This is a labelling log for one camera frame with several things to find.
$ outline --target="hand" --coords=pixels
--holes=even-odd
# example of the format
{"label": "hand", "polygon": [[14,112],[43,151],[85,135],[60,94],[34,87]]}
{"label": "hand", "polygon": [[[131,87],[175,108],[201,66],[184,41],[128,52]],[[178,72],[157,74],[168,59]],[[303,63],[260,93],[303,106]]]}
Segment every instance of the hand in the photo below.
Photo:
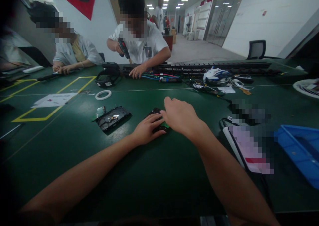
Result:
{"label": "hand", "polygon": [[114,49],[115,49],[115,51],[117,51],[119,54],[124,55],[124,53],[122,52],[122,49],[121,49],[121,47],[120,47],[119,42],[114,41]]}
{"label": "hand", "polygon": [[130,135],[132,141],[134,141],[137,146],[145,145],[155,138],[166,133],[163,130],[157,131],[154,134],[152,132],[156,127],[164,122],[164,119],[155,121],[161,116],[161,114],[149,115],[137,125],[134,132]]}
{"label": "hand", "polygon": [[133,68],[133,70],[130,72],[129,76],[132,75],[133,78],[137,78],[137,77],[141,78],[143,72],[145,72],[146,69],[147,69],[147,66],[145,66],[145,64],[142,63],[141,65]]}
{"label": "hand", "polygon": [[61,69],[61,67],[58,66],[58,65],[53,65],[53,66],[52,66],[52,70],[53,70],[54,72],[58,72],[60,69]]}
{"label": "hand", "polygon": [[170,97],[165,97],[164,103],[166,111],[162,110],[160,113],[174,131],[189,137],[206,125],[198,118],[191,104]]}
{"label": "hand", "polygon": [[62,68],[60,68],[59,73],[62,75],[68,75],[70,74],[71,70],[77,69],[78,67],[75,64],[67,65]]}

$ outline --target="person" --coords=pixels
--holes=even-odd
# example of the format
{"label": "person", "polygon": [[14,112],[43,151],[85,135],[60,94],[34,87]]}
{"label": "person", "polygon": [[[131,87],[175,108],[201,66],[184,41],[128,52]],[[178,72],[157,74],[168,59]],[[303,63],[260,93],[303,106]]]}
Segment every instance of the person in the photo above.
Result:
{"label": "person", "polygon": [[119,0],[124,23],[119,24],[107,40],[108,48],[123,54],[118,38],[122,37],[133,63],[139,64],[131,72],[133,78],[141,78],[148,68],[167,61],[171,54],[161,32],[147,20],[144,0]]}
{"label": "person", "polygon": [[163,13],[163,2],[164,0],[157,0],[158,6],[155,8],[155,12],[152,15],[152,19],[154,20],[154,23],[156,24],[156,27],[159,29],[159,31],[164,34],[164,13]]}
{"label": "person", "polygon": [[36,27],[48,29],[59,39],[53,59],[54,72],[69,74],[75,69],[104,63],[94,44],[84,36],[75,33],[69,23],[63,22],[53,5],[34,1],[31,6],[27,12]]}
{"label": "person", "polygon": [[51,28],[59,38],[67,39],[56,44],[56,54],[53,59],[54,72],[69,74],[71,70],[87,68],[103,64],[104,61],[97,52],[94,44],[82,35],[67,27],[66,23],[58,23],[58,27]]}
{"label": "person", "polygon": [[162,130],[152,133],[153,129],[165,121],[197,148],[209,182],[223,204],[231,225],[279,225],[245,170],[197,117],[193,106],[170,97],[164,99],[164,104],[165,110],[146,117],[132,134],[84,160],[50,183],[21,208],[18,218],[32,222],[41,220],[42,223],[49,222],[52,225],[59,223],[125,155],[139,145],[145,145],[165,134]]}
{"label": "person", "polygon": [[19,67],[35,67],[38,64],[13,43],[11,31],[3,30],[0,45],[0,71],[10,71]]}

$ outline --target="blue tray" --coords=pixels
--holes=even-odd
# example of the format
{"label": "blue tray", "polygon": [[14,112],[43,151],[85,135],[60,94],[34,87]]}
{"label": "blue tray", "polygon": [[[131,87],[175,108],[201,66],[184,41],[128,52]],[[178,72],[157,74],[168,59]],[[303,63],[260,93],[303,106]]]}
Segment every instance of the blue tray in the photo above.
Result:
{"label": "blue tray", "polygon": [[281,125],[278,130],[278,143],[309,183],[319,189],[319,130]]}

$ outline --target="black office chair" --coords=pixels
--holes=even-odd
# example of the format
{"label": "black office chair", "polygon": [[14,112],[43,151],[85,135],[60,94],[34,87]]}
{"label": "black office chair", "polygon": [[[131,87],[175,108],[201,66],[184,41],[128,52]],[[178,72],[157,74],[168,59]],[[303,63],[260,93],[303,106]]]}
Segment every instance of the black office chair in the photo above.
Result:
{"label": "black office chair", "polygon": [[43,67],[51,67],[52,64],[45,58],[45,56],[36,47],[19,47],[21,51],[27,54],[30,58],[36,61],[37,64]]}
{"label": "black office chair", "polygon": [[265,40],[250,41],[249,42],[249,53],[248,53],[247,60],[263,59],[263,58],[280,59],[278,57],[264,56],[265,52],[266,52],[266,41]]}
{"label": "black office chair", "polygon": [[103,62],[105,62],[104,53],[99,53],[99,55],[100,55],[101,58],[103,59]]}

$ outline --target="paper document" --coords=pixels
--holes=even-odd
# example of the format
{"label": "paper document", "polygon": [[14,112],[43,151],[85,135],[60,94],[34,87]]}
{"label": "paper document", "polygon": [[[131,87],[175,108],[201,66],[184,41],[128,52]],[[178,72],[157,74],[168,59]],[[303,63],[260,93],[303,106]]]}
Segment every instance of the paper document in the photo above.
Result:
{"label": "paper document", "polygon": [[41,107],[59,107],[65,105],[72,97],[76,96],[77,93],[60,93],[60,94],[49,94],[44,98],[36,101],[31,108]]}
{"label": "paper document", "polygon": [[235,93],[236,91],[232,87],[218,87],[223,93]]}

